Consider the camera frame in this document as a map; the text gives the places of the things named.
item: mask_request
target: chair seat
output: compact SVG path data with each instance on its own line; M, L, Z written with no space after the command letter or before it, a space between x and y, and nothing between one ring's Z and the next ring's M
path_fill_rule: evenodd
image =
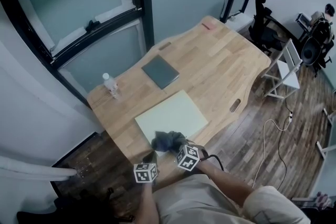
M262 33L262 36L260 38L260 41L265 44L265 46L269 48L274 48L276 50L282 50L281 42L274 39L274 36L277 36L278 33L268 27L264 28L264 32Z
M281 78L283 79L289 73L288 65L280 60L277 61L277 65L280 71ZM283 83L284 85L287 85L289 87L300 89L300 84L295 72L289 75L289 77L285 79Z

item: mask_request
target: wooden table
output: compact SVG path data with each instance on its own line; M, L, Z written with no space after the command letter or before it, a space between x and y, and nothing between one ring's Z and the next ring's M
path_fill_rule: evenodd
M180 73L164 90L141 69L157 54ZM186 33L152 47L137 64L118 76L120 100L112 98L100 85L89 93L88 102L124 155L130 162L140 163L151 146L135 117L183 89L209 121L191 137L196 144L205 145L238 118L247 104L253 82L269 65L270 59L247 39L207 16ZM161 186L176 181L181 173L174 161L171 154L158 159L157 182Z

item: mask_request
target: person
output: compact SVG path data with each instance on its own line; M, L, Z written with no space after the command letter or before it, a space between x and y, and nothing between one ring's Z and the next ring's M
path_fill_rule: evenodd
M144 184L135 224L308 224L310 220L274 187L253 189L209 160L191 175L152 193ZM237 206L242 207L239 213Z
M310 21L310 26L313 26L319 19L324 18L329 22L330 25L330 37L327 38L324 43L329 44L331 40L334 37L334 29L333 29L333 22L332 22L332 17L335 14L335 8L331 4L327 4L323 12L315 12L313 15L311 15L311 21Z

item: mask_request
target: white pipe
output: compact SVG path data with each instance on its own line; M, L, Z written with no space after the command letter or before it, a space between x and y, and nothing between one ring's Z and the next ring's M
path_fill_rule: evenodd
M69 177L77 174L75 169L53 168L48 166L28 164L15 159L0 156L0 169L19 172L23 174L45 175L56 177Z
M24 174L5 169L0 169L0 177L17 178L25 180L42 180L42 181L66 181L69 179L68 176L46 176L36 174Z

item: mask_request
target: black hair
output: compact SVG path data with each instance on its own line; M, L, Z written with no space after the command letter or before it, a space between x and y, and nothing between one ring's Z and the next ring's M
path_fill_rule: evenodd
M335 8L334 8L331 4L327 4L327 5L325 6L325 11L326 11L326 13L328 13L331 17L333 17L334 14L335 14Z

